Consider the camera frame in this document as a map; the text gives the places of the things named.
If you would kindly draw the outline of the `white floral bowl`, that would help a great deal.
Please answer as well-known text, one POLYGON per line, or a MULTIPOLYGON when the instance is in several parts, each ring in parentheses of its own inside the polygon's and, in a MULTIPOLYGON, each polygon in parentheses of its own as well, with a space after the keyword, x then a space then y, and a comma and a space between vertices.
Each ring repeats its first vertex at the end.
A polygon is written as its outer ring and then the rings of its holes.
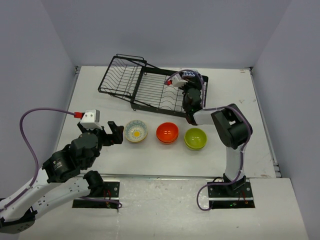
POLYGON ((130 144, 140 144, 140 143, 143 143, 145 139, 146 139, 146 138, 142 138, 142 139, 131 139, 131 138, 127 138, 126 140, 127 140, 130 144))

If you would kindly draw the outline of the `lime green bowl front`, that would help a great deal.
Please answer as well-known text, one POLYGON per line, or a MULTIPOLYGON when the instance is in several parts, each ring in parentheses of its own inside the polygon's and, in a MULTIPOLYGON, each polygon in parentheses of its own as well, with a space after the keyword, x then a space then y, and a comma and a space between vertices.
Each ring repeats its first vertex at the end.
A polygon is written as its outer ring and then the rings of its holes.
POLYGON ((200 147, 206 145, 207 135, 200 128, 190 128, 185 132, 184 142, 187 142, 193 147, 200 147))

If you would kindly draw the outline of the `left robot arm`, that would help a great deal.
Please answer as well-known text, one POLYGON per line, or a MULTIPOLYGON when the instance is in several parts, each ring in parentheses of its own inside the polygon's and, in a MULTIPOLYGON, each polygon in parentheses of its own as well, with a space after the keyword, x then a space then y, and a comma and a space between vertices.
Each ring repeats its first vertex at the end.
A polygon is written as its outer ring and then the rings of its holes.
POLYGON ((35 180, 25 185, 26 192, 14 193, 0 201, 0 231, 19 234, 30 228, 49 211, 74 199, 98 201, 104 191, 103 178, 90 170, 102 147, 120 145, 124 127, 109 121, 111 133, 103 127, 87 130, 78 124, 81 134, 43 163, 35 180))

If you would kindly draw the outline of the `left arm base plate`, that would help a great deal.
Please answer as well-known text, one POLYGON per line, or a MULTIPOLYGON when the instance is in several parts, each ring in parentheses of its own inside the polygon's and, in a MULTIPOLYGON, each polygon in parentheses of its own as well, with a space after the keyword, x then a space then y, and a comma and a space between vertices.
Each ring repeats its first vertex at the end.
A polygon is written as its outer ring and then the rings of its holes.
POLYGON ((73 209, 115 209, 118 210, 121 208, 116 202, 119 200, 120 193, 120 182, 119 181, 105 181, 104 187, 97 193, 90 193, 87 198, 90 199, 103 199, 111 200, 113 202, 106 201, 93 201, 85 200, 82 198, 75 199, 72 202, 73 209))

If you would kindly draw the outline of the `blue patterned bowl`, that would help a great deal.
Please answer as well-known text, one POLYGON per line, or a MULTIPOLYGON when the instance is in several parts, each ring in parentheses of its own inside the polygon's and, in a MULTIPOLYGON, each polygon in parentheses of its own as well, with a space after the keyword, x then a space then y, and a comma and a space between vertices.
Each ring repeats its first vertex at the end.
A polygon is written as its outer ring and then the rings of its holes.
POLYGON ((192 78, 198 78, 201 79, 201 74, 197 70, 186 70, 182 73, 181 78, 182 79, 192 79, 192 78))

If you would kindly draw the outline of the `lime green bowl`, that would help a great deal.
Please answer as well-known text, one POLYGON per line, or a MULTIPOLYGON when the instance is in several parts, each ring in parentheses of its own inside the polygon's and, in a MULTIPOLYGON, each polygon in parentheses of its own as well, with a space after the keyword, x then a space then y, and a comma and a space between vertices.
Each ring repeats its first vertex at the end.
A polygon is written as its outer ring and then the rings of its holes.
POLYGON ((201 145, 201 146, 191 146, 189 145, 187 142, 184 142, 186 147, 188 149, 190 149, 191 151, 200 151, 201 149, 203 149, 206 145, 201 145))
POLYGON ((206 145, 207 135, 200 128, 190 128, 185 132, 184 142, 187 142, 193 147, 200 147, 206 145))

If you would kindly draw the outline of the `orange bowl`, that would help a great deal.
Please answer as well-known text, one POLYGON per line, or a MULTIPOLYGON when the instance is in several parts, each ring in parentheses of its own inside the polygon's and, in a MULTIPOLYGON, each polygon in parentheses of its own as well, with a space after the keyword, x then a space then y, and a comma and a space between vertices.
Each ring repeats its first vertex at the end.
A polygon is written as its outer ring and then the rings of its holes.
POLYGON ((156 137, 162 141, 169 142, 178 138, 179 128, 173 122, 164 122, 160 124, 156 129, 156 137))
POLYGON ((171 145, 173 144, 174 142, 176 142, 177 138, 175 139, 172 139, 171 141, 163 141, 161 139, 158 138, 158 140, 160 141, 160 143, 164 144, 164 145, 171 145))

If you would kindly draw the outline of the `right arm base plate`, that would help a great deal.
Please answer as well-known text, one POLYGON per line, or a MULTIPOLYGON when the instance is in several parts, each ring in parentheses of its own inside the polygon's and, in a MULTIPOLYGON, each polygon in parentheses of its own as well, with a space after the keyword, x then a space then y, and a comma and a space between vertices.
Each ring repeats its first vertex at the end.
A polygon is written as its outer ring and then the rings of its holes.
POLYGON ((255 208, 251 182, 246 182, 235 190, 226 185, 207 187, 209 209, 253 209, 255 208))

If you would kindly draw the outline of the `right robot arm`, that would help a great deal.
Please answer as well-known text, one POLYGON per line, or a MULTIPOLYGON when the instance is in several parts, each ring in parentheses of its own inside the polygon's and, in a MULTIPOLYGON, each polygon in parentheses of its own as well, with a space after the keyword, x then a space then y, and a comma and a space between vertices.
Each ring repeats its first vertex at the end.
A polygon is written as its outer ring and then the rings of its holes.
POLYGON ((188 80, 183 84, 182 108, 186 120, 193 126, 213 125, 219 139, 226 147, 226 168, 223 182, 217 185, 223 188, 227 196, 233 197, 241 191, 245 184, 244 151, 253 133, 252 126, 244 117, 236 104, 222 107, 204 108, 201 96, 202 84, 198 80, 188 80))

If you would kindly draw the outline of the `orange bowl front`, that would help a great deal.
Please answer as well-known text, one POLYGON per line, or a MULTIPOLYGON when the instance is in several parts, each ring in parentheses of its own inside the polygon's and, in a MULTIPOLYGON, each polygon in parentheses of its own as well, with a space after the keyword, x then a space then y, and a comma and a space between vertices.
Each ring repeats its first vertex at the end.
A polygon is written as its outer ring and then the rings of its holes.
POLYGON ((164 145, 171 145, 173 144, 174 142, 176 142, 177 138, 175 139, 172 139, 171 141, 163 141, 161 139, 158 138, 158 140, 160 141, 160 143, 164 144, 164 145))

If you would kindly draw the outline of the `yellow checkered white bowl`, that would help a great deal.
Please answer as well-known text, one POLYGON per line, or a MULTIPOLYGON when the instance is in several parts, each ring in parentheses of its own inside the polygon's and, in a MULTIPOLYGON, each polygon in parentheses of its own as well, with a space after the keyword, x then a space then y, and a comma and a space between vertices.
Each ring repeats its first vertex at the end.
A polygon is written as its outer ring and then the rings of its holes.
POLYGON ((144 139, 148 135, 148 127, 141 120, 131 120, 124 127, 124 136, 126 139, 144 139))

